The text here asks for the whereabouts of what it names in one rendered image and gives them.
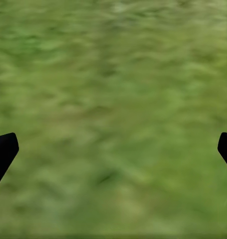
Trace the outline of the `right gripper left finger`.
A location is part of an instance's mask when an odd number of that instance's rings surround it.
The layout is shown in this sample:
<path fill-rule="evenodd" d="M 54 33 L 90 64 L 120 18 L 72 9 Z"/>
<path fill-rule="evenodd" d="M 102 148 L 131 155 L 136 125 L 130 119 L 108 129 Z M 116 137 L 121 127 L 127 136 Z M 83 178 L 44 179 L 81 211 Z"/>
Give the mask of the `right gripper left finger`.
<path fill-rule="evenodd" d="M 14 132 L 0 136 L 0 181 L 19 151 Z"/>

